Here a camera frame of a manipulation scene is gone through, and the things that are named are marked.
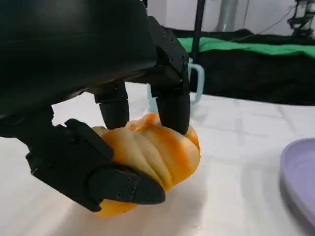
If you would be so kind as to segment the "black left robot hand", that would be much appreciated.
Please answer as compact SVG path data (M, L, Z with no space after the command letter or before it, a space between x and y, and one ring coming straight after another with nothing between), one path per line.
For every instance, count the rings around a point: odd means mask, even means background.
M129 120L125 81L151 86L162 125L189 127L189 57L138 0L3 0L0 3L0 135L29 149L34 177L92 212L102 200L165 201L161 184L113 162L85 123L53 125L52 105L92 93L105 125Z

